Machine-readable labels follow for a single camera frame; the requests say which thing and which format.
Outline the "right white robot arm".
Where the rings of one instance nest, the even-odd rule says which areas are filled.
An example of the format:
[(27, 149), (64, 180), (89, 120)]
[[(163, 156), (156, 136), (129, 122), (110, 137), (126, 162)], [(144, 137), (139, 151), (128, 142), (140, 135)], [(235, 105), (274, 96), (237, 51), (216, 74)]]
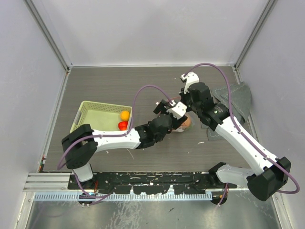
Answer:
[(218, 163), (209, 170), (209, 182), (215, 188), (224, 183), (246, 187), (260, 201), (268, 200), (288, 181), (291, 162), (263, 148), (222, 103), (214, 103), (205, 83), (193, 83), (180, 91), (181, 102), (193, 111), (202, 124), (227, 140), (246, 160), (249, 169)]

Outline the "green plastic basket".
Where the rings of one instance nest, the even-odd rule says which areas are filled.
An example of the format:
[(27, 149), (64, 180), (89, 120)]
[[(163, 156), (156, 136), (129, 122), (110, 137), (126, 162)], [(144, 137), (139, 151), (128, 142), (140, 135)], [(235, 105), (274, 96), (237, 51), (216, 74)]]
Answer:
[(131, 106), (83, 101), (72, 123), (70, 133), (83, 124), (89, 124), (91, 129), (99, 131), (119, 131), (120, 114), (128, 111), (132, 114)]

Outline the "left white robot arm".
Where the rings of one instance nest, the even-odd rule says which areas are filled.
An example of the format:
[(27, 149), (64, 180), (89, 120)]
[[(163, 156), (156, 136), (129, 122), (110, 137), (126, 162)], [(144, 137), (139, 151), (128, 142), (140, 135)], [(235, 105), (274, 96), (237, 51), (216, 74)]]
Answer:
[(182, 102), (162, 100), (154, 110), (157, 116), (153, 120), (126, 131), (100, 131), (83, 124), (62, 139), (63, 156), (58, 169), (72, 170), (78, 183), (84, 189), (90, 189), (95, 185), (95, 176), (89, 161), (95, 153), (152, 147), (181, 126), (187, 119), (186, 111)]

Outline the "yellow orange toy fruit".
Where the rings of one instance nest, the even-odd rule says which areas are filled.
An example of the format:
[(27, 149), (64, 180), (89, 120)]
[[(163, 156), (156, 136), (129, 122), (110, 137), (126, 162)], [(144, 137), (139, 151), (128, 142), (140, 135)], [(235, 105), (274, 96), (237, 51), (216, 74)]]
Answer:
[(124, 122), (128, 122), (130, 118), (130, 112), (127, 110), (124, 110), (120, 113), (120, 119)]

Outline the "red toy tomato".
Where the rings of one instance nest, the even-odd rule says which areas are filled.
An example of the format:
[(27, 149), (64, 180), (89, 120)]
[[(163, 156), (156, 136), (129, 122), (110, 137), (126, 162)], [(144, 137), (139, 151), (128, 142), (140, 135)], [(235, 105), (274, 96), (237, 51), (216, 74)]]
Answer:
[(118, 123), (118, 128), (121, 131), (127, 130), (128, 128), (128, 121), (121, 121)]

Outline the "orange toy peach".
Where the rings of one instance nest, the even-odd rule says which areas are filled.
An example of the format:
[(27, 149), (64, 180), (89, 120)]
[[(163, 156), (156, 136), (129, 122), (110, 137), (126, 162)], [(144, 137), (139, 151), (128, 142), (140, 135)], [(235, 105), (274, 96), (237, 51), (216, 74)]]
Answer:
[(185, 131), (186, 129), (188, 129), (189, 127), (192, 126), (192, 121), (191, 119), (188, 117), (181, 125), (181, 128), (183, 131)]

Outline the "clear orange zip bag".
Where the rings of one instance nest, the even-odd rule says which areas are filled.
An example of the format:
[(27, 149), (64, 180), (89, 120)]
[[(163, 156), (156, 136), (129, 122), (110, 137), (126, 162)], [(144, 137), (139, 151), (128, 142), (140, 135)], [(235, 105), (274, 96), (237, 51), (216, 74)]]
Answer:
[(187, 119), (177, 129), (173, 129), (172, 130), (173, 132), (177, 132), (177, 133), (185, 132), (193, 126), (193, 121), (191, 119), (191, 116), (188, 113), (186, 113), (185, 115)]

